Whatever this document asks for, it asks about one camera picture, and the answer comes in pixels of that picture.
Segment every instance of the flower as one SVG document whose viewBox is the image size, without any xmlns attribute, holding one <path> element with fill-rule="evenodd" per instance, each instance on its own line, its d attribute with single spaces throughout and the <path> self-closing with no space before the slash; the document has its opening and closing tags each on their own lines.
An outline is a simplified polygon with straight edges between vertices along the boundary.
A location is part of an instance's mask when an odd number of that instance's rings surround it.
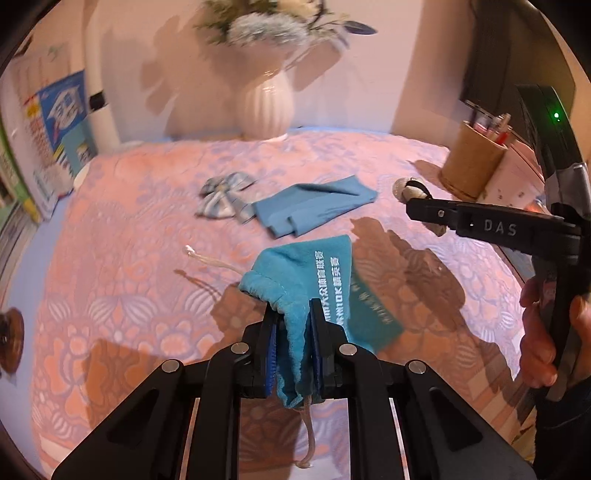
<svg viewBox="0 0 591 480">
<path fill-rule="evenodd" d="M 301 46 L 308 40 L 308 35 L 306 26 L 291 15 L 253 13 L 232 22 L 228 43 L 243 47 L 255 41 L 267 40 L 276 45 Z"/>
<path fill-rule="evenodd" d="M 318 13 L 318 6 L 308 0 L 277 0 L 277 10 L 294 17 L 310 18 Z"/>
</svg>

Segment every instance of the silver screw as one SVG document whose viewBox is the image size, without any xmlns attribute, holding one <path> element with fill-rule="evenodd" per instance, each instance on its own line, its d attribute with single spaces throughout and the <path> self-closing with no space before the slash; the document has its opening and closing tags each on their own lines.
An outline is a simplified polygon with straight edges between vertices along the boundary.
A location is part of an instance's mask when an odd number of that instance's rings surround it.
<svg viewBox="0 0 591 480">
<path fill-rule="evenodd" d="M 339 347 L 339 352 L 341 352 L 343 355 L 352 356 L 357 353 L 357 347 L 352 343 L 343 343 Z"/>
<path fill-rule="evenodd" d="M 414 374 L 423 374 L 427 371 L 427 365 L 420 360 L 413 360 L 408 364 L 408 369 Z"/>
<path fill-rule="evenodd" d="M 166 360 L 162 364 L 162 370 L 166 373 L 171 374 L 172 372 L 176 372 L 181 365 L 179 364 L 178 360 Z"/>
<path fill-rule="evenodd" d="M 232 345 L 232 348 L 230 348 L 230 350 L 232 350 L 232 353 L 235 353 L 237 355 L 242 355 L 243 353 L 248 352 L 248 343 L 244 343 L 244 342 L 234 343 L 234 345 Z"/>
</svg>

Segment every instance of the floral pattern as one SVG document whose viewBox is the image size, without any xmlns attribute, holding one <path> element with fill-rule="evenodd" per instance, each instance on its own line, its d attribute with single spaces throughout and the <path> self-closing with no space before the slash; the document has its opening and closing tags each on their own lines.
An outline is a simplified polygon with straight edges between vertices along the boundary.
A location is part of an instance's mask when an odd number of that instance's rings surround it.
<svg viewBox="0 0 591 480">
<path fill-rule="evenodd" d="M 348 175 L 379 192 L 298 238 L 347 234 L 359 275 L 403 325 L 378 356 L 429 363 L 506 439 L 528 410 L 518 373 L 523 334 L 519 283 L 490 245 L 410 221 L 391 193 L 422 175 L 432 194 L 447 149 L 392 135 L 301 132 L 281 143 L 144 145 L 93 161 L 72 199 L 37 316 L 32 421 L 49 475 L 72 448 L 157 365 L 210 358 L 261 320 L 264 305 L 237 289 L 239 276 L 201 265 L 198 253 L 247 270 L 278 240 L 255 220 L 195 218 L 211 177 L 245 171 L 256 198 L 299 182 Z M 312 408 L 316 460 L 349 477 L 346 402 Z M 242 403 L 243 472 L 279 468 L 307 448 L 298 414 L 276 397 Z"/>
</svg>

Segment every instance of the ribbed vase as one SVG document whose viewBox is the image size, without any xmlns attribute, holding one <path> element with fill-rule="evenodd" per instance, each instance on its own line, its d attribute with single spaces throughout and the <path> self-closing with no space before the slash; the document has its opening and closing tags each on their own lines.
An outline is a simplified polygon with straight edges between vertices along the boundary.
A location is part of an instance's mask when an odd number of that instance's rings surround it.
<svg viewBox="0 0 591 480">
<path fill-rule="evenodd" d="M 242 47 L 249 69 L 238 97 L 238 125 L 246 140 L 283 140 L 294 118 L 294 97 L 284 63 L 290 51 L 265 42 Z"/>
</svg>

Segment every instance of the cream flower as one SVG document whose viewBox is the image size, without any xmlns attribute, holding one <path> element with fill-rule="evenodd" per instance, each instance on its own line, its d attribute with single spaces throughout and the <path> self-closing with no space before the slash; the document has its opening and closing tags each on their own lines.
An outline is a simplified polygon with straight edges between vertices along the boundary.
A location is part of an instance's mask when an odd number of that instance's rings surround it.
<svg viewBox="0 0 591 480">
<path fill-rule="evenodd" d="M 318 6 L 308 0 L 277 0 L 277 10 L 295 17 L 310 18 L 318 13 Z"/>
</svg>

